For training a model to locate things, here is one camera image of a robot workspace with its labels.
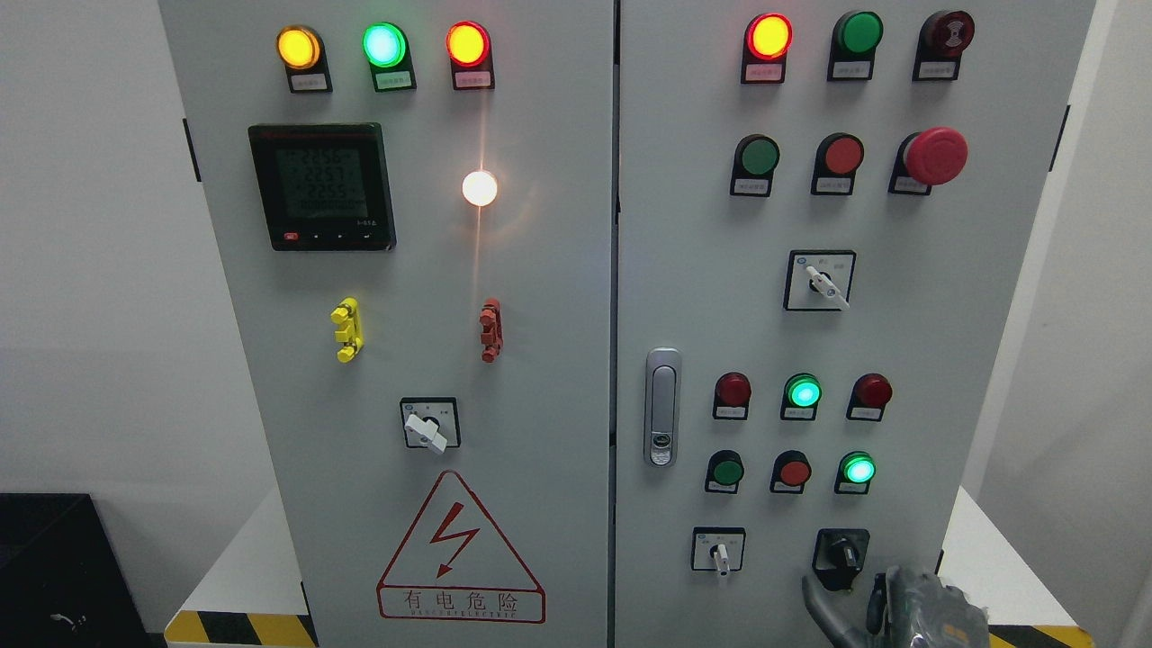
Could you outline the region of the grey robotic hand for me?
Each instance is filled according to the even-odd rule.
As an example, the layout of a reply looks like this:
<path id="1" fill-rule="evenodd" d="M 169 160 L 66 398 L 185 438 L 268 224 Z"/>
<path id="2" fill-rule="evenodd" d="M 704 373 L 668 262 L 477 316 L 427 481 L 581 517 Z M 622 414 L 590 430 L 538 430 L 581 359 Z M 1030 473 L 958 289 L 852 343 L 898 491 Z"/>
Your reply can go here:
<path id="1" fill-rule="evenodd" d="M 802 579 L 802 592 L 810 617 L 834 647 L 990 647 L 986 611 L 926 571 L 893 566 L 878 574 L 864 630 L 844 619 L 811 577 Z"/>

